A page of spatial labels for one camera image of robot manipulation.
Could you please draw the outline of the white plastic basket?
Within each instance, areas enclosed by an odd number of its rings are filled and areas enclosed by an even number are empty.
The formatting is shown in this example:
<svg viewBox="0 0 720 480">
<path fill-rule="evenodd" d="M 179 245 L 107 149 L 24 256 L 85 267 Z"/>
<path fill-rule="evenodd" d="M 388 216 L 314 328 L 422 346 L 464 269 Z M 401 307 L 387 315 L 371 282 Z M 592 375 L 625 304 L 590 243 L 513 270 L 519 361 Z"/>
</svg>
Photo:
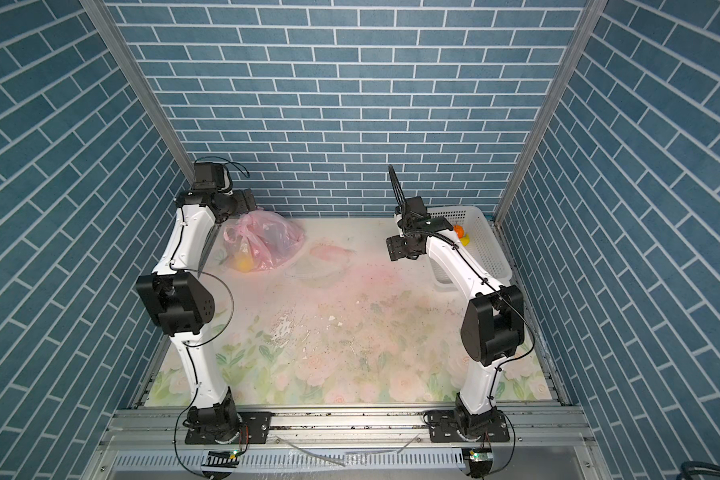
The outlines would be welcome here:
<svg viewBox="0 0 720 480">
<path fill-rule="evenodd" d="M 470 237 L 466 251 L 501 285 L 511 284 L 512 269 L 496 238 L 493 224 L 486 219 L 479 208 L 458 205 L 428 207 L 427 210 L 432 217 L 443 217 L 453 226 L 461 226 L 465 234 Z"/>
</svg>

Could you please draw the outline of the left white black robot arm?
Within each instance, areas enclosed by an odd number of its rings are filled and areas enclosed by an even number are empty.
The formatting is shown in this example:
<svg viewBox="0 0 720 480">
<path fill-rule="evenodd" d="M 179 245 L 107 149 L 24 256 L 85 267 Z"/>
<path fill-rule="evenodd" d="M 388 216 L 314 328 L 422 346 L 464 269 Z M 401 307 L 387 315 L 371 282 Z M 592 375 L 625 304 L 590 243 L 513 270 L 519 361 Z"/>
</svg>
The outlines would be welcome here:
<svg viewBox="0 0 720 480">
<path fill-rule="evenodd" d="M 249 189 L 192 189 L 178 195 L 165 252 L 135 290 L 152 322 L 170 338 L 187 375 L 191 405 L 184 425 L 225 442 L 241 419 L 221 376 L 211 342 L 213 294 L 201 283 L 203 265 L 222 224 L 257 208 Z"/>
</svg>

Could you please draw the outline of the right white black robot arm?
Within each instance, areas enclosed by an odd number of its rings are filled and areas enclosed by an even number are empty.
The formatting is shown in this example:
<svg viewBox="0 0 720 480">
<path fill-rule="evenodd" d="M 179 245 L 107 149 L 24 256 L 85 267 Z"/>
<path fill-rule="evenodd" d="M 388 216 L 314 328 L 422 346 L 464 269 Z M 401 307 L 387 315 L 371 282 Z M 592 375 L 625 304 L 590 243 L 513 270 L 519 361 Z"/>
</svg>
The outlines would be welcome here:
<svg viewBox="0 0 720 480">
<path fill-rule="evenodd" d="M 456 409 L 463 419 L 475 423 L 496 409 L 499 379 L 525 342 L 523 296 L 518 288 L 490 276 L 447 220 L 397 213 L 395 223 L 399 233 L 386 240 L 390 259 L 427 256 L 466 298 L 460 338 L 471 363 Z"/>
</svg>

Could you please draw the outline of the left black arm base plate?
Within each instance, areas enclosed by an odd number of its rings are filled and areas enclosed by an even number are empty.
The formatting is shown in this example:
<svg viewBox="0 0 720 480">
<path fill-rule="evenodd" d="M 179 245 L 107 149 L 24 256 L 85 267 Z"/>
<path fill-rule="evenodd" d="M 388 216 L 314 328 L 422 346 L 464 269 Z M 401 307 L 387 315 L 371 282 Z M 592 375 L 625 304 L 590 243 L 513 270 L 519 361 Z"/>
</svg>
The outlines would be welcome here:
<svg viewBox="0 0 720 480">
<path fill-rule="evenodd" d="M 272 413 L 267 411 L 242 412 L 230 419 L 196 419 L 193 410 L 182 421 L 187 429 L 185 443 L 188 445 L 265 444 L 269 435 Z"/>
</svg>

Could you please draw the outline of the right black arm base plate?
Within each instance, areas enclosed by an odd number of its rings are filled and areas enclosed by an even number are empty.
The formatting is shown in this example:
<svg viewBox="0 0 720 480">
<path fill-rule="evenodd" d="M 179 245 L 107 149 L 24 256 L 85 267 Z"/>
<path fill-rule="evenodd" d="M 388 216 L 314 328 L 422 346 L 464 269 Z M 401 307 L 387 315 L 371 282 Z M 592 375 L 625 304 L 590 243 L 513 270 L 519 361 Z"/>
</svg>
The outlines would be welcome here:
<svg viewBox="0 0 720 480">
<path fill-rule="evenodd" d="M 432 443 L 508 442 L 510 433 L 503 412 L 497 408 L 479 415 L 461 408 L 429 410 L 423 414 Z"/>
</svg>

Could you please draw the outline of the yellow lemon in bag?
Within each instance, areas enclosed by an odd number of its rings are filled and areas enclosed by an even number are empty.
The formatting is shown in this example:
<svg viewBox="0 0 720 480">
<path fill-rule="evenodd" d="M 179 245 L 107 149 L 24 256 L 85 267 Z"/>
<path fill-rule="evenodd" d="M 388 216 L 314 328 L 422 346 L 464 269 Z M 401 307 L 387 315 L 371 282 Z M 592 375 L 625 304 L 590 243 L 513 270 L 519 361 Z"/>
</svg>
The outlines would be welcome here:
<svg viewBox="0 0 720 480">
<path fill-rule="evenodd" d="M 232 267 L 239 272 L 247 273 L 254 270 L 255 261 L 250 256 L 235 256 L 232 260 Z"/>
</svg>

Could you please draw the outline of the pink plastic bag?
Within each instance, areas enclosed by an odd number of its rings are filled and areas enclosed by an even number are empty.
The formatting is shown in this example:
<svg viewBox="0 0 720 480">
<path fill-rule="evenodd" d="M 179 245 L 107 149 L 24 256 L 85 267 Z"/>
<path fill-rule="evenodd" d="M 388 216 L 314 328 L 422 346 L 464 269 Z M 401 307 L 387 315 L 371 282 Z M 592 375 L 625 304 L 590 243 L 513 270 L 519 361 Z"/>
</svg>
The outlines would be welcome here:
<svg viewBox="0 0 720 480">
<path fill-rule="evenodd" d="M 242 215 L 223 232 L 227 265 L 235 256 L 250 256 L 255 268 L 250 272 L 273 270 L 291 260 L 305 241 L 304 230 L 285 217 L 266 210 Z"/>
</svg>

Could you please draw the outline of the aluminium front rail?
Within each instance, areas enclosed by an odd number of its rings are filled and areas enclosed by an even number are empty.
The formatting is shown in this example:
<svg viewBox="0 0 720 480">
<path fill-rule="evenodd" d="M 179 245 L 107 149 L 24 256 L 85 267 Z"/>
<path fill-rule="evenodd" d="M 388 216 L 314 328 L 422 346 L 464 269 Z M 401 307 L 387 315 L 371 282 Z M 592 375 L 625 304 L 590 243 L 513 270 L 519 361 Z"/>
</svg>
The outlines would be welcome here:
<svg viewBox="0 0 720 480">
<path fill-rule="evenodd" d="M 392 447 L 480 443 L 487 446 L 593 446 L 595 435 L 579 407 L 554 402 L 500 406 L 501 420 L 479 433 L 457 431 L 445 404 L 241 407 L 255 447 Z"/>
</svg>

